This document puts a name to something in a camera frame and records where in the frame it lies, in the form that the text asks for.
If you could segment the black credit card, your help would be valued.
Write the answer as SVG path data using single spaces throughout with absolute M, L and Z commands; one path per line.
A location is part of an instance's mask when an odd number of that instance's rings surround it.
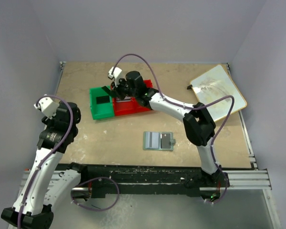
M 103 86 L 102 89 L 112 98 L 116 97 L 115 91 L 111 90 L 109 87 L 107 86 Z

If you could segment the green card holder wallet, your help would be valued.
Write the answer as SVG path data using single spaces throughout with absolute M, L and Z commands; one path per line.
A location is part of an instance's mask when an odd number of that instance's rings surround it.
M 143 150 L 173 151 L 175 143 L 173 132 L 145 131 L 143 133 Z

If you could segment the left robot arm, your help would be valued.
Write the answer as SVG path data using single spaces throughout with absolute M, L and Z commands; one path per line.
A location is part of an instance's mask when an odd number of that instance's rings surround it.
M 1 214 L 2 220 L 19 229 L 50 228 L 54 208 L 81 180 L 79 165 L 76 165 L 67 169 L 57 184 L 48 187 L 56 166 L 78 134 L 79 107 L 72 102 L 56 103 L 48 97 L 41 99 L 37 109 L 44 113 L 41 121 L 46 127 L 39 135 L 32 169 L 13 206 Z

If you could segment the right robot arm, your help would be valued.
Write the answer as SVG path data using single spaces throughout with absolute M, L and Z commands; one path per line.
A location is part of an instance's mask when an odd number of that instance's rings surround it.
M 203 173 L 212 179 L 219 177 L 222 169 L 215 157 L 216 125 L 206 105 L 187 104 L 167 97 L 159 90 L 148 87 L 138 71 L 128 72 L 123 77 L 122 70 L 116 67 L 109 70 L 108 78 L 112 80 L 111 97 L 120 100 L 134 98 L 141 107 L 163 112 L 181 121 L 187 139 L 197 147 Z

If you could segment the black card in green bin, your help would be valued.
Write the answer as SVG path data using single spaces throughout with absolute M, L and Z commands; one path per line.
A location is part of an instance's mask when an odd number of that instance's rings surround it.
M 110 97 L 109 97 L 108 95 L 98 96 L 98 97 L 96 97 L 96 103 L 97 103 L 97 104 L 110 103 Z

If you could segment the right red plastic bin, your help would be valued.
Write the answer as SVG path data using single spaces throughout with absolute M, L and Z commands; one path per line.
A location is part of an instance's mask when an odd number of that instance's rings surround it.
M 140 107 L 152 110 L 150 101 L 159 91 L 153 88 L 151 80 L 139 80 L 134 89 L 134 97 Z

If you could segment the red plastic bin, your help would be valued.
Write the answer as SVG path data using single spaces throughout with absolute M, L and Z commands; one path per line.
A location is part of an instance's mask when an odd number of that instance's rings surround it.
M 151 80 L 139 80 L 134 89 L 134 97 L 140 107 L 152 110 L 150 101 L 159 91 L 153 88 Z
M 125 97 L 124 100 L 120 100 L 118 97 L 112 98 L 112 105 L 115 116 L 135 113 L 135 99 L 132 97 Z

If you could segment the middle red plastic bin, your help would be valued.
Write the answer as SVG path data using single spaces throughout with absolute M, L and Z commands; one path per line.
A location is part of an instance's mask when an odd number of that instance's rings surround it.
M 135 99 L 132 97 L 125 97 L 124 100 L 120 100 L 118 97 L 112 98 L 112 105 L 115 116 L 135 113 Z

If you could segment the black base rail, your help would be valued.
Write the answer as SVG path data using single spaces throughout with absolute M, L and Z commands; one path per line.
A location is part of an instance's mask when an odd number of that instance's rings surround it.
M 217 198 L 220 189 L 228 188 L 228 174 L 209 175 L 199 167 L 125 166 L 59 164 L 57 170 L 75 168 L 83 172 L 81 182 L 92 180 L 91 197 L 107 194 L 186 195 Z

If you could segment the whiteboard with wooden frame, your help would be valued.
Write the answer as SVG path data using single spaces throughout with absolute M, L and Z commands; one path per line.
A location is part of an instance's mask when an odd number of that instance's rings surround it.
M 190 86 L 198 101 L 203 104 L 231 95 L 235 99 L 232 114 L 247 107 L 247 101 L 222 64 L 191 80 Z

